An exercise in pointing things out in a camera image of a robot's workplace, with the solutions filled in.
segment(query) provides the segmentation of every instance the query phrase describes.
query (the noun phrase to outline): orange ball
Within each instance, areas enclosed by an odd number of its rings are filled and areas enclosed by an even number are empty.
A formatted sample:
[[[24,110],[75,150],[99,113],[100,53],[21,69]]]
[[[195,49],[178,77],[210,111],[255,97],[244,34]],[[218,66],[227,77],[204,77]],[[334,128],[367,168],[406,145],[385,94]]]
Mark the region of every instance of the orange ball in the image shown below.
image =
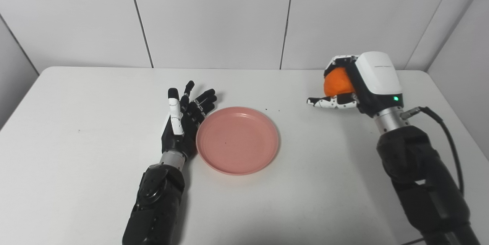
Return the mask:
[[[324,78],[324,94],[326,96],[335,96],[343,93],[355,92],[353,85],[346,75],[344,67],[333,69],[330,74]]]

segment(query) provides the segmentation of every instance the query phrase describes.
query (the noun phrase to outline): white wall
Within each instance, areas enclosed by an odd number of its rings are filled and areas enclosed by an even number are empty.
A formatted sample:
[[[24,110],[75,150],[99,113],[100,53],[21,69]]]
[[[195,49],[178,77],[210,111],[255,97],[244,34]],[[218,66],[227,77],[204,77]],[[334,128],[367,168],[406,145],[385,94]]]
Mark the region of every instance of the white wall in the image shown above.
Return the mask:
[[[467,2],[137,0],[141,23],[134,0],[0,0],[0,13],[39,71],[149,67],[142,27],[155,67],[313,69],[382,50],[424,70]]]
[[[37,78],[37,73],[0,18],[0,128]]]
[[[323,69],[331,57],[379,50],[403,69],[441,0],[292,0],[284,69]]]
[[[278,69],[289,0],[137,0],[155,67]]]
[[[428,73],[487,158],[488,60],[489,1],[473,0]]]
[[[0,13],[39,72],[151,66],[133,0],[0,0]]]

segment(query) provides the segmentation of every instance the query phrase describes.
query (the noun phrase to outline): robotic hand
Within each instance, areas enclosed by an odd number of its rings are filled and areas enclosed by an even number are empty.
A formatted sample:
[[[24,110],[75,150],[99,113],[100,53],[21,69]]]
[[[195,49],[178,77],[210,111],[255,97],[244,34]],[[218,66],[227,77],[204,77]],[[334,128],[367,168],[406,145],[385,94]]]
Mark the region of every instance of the robotic hand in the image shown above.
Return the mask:
[[[459,165],[459,185],[451,177],[428,135],[410,125],[409,117],[420,111],[444,128],[442,119],[427,107],[403,112],[402,88],[387,54],[334,57],[324,71],[326,97],[307,100],[317,107],[345,109],[356,106],[373,118],[381,137],[377,152],[385,172],[400,199],[409,222],[423,235],[427,245],[480,245],[473,233],[468,206],[463,199]]]
[[[168,90],[170,112],[161,136],[162,156],[150,165],[139,184],[136,203],[126,226],[123,245],[169,245],[185,182],[181,170],[197,153],[197,130],[217,100],[210,89],[189,102],[194,82],[189,81],[178,100],[178,90]]]

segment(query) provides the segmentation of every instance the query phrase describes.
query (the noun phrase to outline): black cable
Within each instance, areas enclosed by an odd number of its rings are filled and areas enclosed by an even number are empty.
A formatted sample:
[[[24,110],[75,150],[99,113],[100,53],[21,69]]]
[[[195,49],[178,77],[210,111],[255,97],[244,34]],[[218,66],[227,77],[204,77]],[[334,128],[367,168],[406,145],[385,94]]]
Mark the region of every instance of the black cable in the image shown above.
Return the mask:
[[[449,144],[450,144],[450,148],[452,150],[453,160],[455,162],[455,168],[457,170],[457,178],[458,178],[458,182],[459,182],[459,191],[463,196],[463,193],[465,191],[465,187],[463,185],[463,175],[461,173],[460,159],[459,159],[459,156],[457,153],[457,148],[455,147],[455,143],[453,141],[453,138],[452,138],[452,135],[450,134],[449,129],[447,128],[447,125],[445,125],[445,123],[443,122],[443,119],[440,116],[438,116],[438,114],[436,114],[434,111],[432,111],[429,107],[427,107],[427,106],[419,107],[419,110],[421,112],[423,112],[424,114],[433,118],[433,120],[435,120],[437,123],[439,123],[440,126],[442,127],[443,131],[445,132],[445,135],[447,136],[447,139],[448,139]]]
[[[411,245],[411,244],[416,244],[416,243],[421,242],[421,241],[423,241],[423,240],[424,240],[424,238],[418,238],[418,239],[416,239],[416,240],[413,240],[413,241],[410,241],[410,242],[407,242],[407,243],[403,243],[403,244],[401,244],[401,245]]]

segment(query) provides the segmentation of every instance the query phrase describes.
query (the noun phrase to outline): tabletop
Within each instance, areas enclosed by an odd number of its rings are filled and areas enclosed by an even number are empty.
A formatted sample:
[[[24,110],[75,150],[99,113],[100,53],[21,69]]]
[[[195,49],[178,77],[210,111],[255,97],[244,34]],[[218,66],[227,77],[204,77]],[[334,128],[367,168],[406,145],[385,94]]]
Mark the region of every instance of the tabletop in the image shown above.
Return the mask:
[[[398,71],[405,108],[429,106],[457,145],[473,230],[489,243],[489,162],[422,71]],[[356,109],[318,109],[321,70],[51,67],[0,131],[0,243],[120,244],[142,173],[161,155],[167,89],[215,88],[217,109],[247,106],[276,125],[276,158],[251,175],[225,175],[196,156],[175,245],[402,244],[408,222],[376,152],[374,121]],[[428,133],[452,175],[439,125]]]

